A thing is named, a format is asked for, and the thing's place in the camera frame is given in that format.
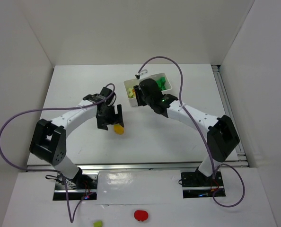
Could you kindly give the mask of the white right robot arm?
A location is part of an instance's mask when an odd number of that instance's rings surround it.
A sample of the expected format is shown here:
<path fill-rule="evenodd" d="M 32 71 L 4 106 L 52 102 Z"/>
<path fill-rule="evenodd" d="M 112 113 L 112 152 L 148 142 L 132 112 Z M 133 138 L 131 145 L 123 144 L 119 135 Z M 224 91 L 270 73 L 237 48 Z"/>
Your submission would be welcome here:
<path fill-rule="evenodd" d="M 180 82 L 178 97 L 163 94 L 151 78 L 140 81 L 133 89 L 138 106 L 149 106 L 156 114 L 177 120 L 199 132 L 208 156 L 196 172 L 205 178 L 215 178 L 217 170 L 240 143 L 231 118 L 209 115 L 183 103 L 183 82 Z"/>

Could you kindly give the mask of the light green square lego studs-up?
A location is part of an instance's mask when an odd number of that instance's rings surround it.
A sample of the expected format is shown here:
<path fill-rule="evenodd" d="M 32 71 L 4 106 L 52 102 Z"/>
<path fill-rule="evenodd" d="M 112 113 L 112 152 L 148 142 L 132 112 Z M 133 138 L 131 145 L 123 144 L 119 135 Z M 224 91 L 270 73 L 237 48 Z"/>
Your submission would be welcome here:
<path fill-rule="evenodd" d="M 133 88 L 128 88 L 128 97 L 129 98 L 135 98 L 135 91 Z"/>

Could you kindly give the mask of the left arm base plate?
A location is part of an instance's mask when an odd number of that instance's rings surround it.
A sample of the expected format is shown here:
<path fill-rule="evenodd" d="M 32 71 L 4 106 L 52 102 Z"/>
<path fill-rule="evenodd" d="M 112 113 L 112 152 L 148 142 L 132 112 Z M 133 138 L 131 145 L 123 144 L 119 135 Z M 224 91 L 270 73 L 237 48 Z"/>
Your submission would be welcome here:
<path fill-rule="evenodd" d="M 89 180 L 82 182 L 81 186 L 76 186 L 70 181 L 66 181 L 70 201 L 79 201 L 82 197 L 85 197 L 85 200 L 88 201 L 97 200 L 98 173 L 90 173 L 88 177 Z M 46 179 L 55 181 L 53 201 L 65 201 L 66 191 L 61 177 L 59 175 L 57 175 L 57 177 L 47 175 Z"/>

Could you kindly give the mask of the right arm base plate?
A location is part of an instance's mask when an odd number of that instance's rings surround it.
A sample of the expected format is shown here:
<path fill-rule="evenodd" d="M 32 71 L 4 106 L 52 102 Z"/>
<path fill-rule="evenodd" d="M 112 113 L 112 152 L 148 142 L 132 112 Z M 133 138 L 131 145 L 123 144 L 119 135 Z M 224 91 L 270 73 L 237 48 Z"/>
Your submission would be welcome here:
<path fill-rule="evenodd" d="M 196 172 L 182 172 L 178 183 L 182 186 L 183 198 L 208 198 L 215 194 L 215 197 L 226 197 L 222 174 L 216 173 L 216 178 L 205 178 Z"/>

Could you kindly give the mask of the dark green lego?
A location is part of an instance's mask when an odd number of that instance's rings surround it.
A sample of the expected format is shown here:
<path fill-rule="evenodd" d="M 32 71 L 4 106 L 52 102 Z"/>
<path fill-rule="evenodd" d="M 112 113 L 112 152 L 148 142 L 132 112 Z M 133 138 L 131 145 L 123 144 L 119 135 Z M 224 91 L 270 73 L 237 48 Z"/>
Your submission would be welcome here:
<path fill-rule="evenodd" d="M 158 88 L 159 88 L 160 91 L 164 91 L 164 90 L 167 89 L 167 88 L 166 88 L 166 81 L 167 81 L 167 80 L 166 80 L 165 77 L 161 77 L 161 78 L 159 78 L 159 79 L 156 80 L 156 83 L 157 83 Z"/>

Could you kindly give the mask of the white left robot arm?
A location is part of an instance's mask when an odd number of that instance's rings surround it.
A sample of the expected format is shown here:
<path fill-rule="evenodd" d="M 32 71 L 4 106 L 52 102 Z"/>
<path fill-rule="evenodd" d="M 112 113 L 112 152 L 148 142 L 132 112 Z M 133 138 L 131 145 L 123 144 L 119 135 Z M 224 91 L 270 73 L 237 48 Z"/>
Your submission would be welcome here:
<path fill-rule="evenodd" d="M 29 151 L 59 171 L 75 185 L 90 179 L 66 155 L 67 137 L 86 121 L 95 118 L 97 128 L 107 130 L 109 125 L 123 126 L 121 105 L 114 105 L 116 94 L 108 87 L 100 93 L 89 94 L 68 112 L 51 120 L 40 119 L 31 140 Z"/>

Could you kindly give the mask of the yellow oval lego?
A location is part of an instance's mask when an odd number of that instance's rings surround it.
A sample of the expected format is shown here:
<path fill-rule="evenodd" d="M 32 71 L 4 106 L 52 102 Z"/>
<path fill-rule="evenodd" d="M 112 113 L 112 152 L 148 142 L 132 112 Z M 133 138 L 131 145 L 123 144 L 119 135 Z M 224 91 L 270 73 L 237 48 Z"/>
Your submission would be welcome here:
<path fill-rule="evenodd" d="M 120 124 L 114 125 L 114 132 L 118 135 L 123 135 L 124 134 L 124 127 L 121 126 Z"/>

